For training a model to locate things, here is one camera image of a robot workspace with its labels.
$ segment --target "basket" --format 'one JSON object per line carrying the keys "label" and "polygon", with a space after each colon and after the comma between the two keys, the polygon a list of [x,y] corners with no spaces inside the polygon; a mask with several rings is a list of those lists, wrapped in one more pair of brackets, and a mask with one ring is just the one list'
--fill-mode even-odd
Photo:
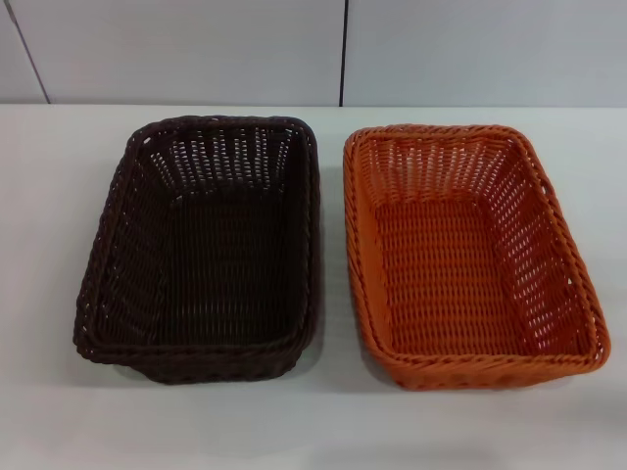
{"label": "basket", "polygon": [[318,218],[316,144],[300,120],[139,129],[76,302],[78,352],[167,384],[285,373],[316,323]]}
{"label": "basket", "polygon": [[607,360],[595,290],[520,133],[363,129],[344,188],[362,336],[402,387],[522,387]]}

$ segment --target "wicker basket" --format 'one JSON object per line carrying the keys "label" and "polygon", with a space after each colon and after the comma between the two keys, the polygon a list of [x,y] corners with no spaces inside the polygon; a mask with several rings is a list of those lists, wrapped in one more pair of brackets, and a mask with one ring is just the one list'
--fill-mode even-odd
{"label": "wicker basket", "polygon": [[317,318],[318,214],[315,139],[297,119],[136,131],[78,296],[78,352],[169,384],[285,373]]}
{"label": "wicker basket", "polygon": [[522,387],[605,363],[599,301],[524,136],[363,129],[344,185],[362,335],[399,385]]}

